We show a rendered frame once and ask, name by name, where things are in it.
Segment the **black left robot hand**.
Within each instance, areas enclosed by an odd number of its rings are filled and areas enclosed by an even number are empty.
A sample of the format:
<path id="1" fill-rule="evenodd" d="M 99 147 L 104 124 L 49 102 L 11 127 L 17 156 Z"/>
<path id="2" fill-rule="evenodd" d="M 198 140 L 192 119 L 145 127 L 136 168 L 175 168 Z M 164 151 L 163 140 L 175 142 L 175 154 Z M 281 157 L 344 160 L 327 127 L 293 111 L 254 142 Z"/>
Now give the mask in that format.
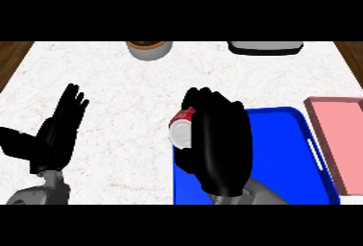
<path id="1" fill-rule="evenodd" d="M 9 157 L 30 161 L 32 174 L 61 171 L 68 165 L 89 103 L 80 87 L 70 84 L 55 114 L 46 119 L 36 136 L 0 127 L 0 149 Z"/>

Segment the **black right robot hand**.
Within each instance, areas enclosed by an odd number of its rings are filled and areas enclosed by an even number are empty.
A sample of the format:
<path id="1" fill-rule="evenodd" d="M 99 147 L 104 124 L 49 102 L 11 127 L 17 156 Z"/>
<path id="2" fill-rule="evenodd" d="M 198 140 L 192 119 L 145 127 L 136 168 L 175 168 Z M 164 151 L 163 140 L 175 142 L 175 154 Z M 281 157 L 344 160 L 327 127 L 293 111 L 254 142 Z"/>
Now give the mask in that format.
<path id="1" fill-rule="evenodd" d="M 182 109 L 194 108 L 192 147 L 175 149 L 176 165 L 194 174 L 212 195 L 237 197 L 253 170 L 250 117 L 240 101 L 232 102 L 209 87 L 192 87 Z"/>

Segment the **red can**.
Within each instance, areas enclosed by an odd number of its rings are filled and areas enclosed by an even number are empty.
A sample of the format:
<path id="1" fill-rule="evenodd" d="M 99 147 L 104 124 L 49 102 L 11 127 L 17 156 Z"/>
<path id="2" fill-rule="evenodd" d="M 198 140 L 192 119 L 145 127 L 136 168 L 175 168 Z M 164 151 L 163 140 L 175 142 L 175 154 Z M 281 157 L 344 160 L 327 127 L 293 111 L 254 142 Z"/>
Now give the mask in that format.
<path id="1" fill-rule="evenodd" d="M 169 138 L 176 148 L 192 147 L 192 117 L 197 110 L 188 108 L 176 113 L 169 123 Z"/>

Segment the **blue tray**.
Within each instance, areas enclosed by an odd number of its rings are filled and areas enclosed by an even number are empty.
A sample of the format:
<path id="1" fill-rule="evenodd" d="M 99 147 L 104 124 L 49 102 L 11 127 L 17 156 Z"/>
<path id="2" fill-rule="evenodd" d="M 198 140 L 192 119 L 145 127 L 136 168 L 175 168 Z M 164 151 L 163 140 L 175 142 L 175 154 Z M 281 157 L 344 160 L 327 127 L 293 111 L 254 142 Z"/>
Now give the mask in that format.
<path id="1" fill-rule="evenodd" d="M 253 134 L 250 179 L 274 191 L 287 205 L 337 205 L 340 195 L 302 112 L 291 107 L 246 110 Z M 173 145 L 173 203 L 213 204 L 197 176 L 176 165 L 175 149 Z"/>

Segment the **pink cardboard box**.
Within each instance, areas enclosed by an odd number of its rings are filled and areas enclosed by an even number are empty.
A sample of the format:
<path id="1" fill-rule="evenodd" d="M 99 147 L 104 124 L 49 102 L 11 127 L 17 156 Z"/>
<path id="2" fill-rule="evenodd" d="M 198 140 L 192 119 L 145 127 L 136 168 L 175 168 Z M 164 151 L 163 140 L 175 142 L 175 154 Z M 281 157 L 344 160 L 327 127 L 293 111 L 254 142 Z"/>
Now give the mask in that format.
<path id="1" fill-rule="evenodd" d="M 363 196 L 363 98 L 305 101 L 327 165 L 343 196 Z"/>

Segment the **black and grey appliance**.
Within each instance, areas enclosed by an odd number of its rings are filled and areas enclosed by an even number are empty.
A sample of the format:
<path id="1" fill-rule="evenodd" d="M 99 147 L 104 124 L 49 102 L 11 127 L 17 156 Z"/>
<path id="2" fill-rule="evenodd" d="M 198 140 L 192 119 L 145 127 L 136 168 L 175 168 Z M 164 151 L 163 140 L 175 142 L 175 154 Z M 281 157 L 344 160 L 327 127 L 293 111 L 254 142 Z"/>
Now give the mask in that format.
<path id="1" fill-rule="evenodd" d="M 302 41 L 229 41 L 231 51 L 250 56 L 296 55 L 303 47 Z"/>

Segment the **grey plant pot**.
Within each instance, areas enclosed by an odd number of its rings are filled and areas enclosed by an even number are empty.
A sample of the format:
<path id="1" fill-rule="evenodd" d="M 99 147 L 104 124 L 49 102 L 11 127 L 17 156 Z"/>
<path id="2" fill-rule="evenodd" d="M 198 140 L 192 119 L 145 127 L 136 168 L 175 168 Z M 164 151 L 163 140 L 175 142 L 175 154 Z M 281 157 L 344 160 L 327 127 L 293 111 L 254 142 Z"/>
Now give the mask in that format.
<path id="1" fill-rule="evenodd" d="M 172 41 L 158 41 L 151 45 L 141 45 L 135 42 L 128 42 L 130 54 L 142 61 L 156 61 L 161 59 L 170 52 L 173 46 Z"/>

